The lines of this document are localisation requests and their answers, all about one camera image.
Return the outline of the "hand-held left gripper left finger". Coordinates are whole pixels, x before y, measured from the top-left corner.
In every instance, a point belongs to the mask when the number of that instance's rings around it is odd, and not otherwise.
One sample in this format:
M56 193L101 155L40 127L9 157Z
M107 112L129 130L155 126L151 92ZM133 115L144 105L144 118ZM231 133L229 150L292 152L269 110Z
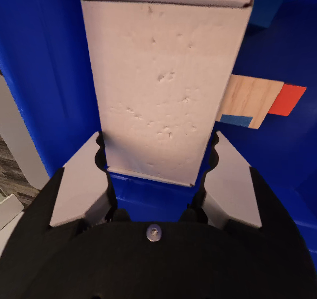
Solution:
M95 132L63 166L51 227L79 219L94 226L109 217L117 200L105 164L102 132Z

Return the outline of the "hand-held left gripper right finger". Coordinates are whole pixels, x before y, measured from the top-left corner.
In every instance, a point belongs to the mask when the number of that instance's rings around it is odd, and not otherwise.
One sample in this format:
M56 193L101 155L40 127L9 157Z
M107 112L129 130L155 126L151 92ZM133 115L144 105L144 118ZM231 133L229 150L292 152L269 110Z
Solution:
M218 229L229 220L262 227L250 165L220 131L212 139L209 166L190 204L199 221Z

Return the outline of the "blue plastic bin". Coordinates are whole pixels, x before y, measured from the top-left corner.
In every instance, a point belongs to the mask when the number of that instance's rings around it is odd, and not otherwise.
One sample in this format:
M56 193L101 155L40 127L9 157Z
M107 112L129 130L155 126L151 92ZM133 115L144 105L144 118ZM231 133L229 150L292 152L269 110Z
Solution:
M1 70L51 177L100 127L80 0L1 0ZM250 27L234 74L307 90L258 130L216 123L290 206L316 257L316 0L284 0Z

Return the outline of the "wooden cube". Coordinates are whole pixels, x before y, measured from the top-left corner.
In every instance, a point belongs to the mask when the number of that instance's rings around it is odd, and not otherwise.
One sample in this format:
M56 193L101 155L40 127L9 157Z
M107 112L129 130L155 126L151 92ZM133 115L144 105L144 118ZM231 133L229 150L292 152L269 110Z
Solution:
M253 117L248 128L259 129L283 87L283 81L231 75L216 121L222 114Z

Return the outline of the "white mailer box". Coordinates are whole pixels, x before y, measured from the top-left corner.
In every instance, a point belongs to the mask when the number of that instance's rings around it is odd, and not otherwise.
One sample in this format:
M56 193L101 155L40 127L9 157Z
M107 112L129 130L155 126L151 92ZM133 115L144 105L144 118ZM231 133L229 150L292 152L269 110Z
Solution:
M81 0L111 172L195 185L253 0Z

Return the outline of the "blue cube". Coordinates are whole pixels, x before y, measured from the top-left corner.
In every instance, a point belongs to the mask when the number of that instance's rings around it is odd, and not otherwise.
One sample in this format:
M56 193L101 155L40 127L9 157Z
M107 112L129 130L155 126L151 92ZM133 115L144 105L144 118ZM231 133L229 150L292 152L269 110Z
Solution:
M270 27L284 0L254 0L249 25L258 28Z
M236 116L236 115L222 114L220 117L220 122L248 128L252 122L252 119L253 117L250 117L250 116Z

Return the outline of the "red cube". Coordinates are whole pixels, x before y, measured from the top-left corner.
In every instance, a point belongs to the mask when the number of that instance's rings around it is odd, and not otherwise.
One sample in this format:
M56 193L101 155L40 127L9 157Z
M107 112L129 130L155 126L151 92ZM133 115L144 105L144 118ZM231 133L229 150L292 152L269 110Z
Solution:
M306 89L307 88L303 86L284 83L282 89L268 111L268 114L285 117L289 116L300 98L305 93Z

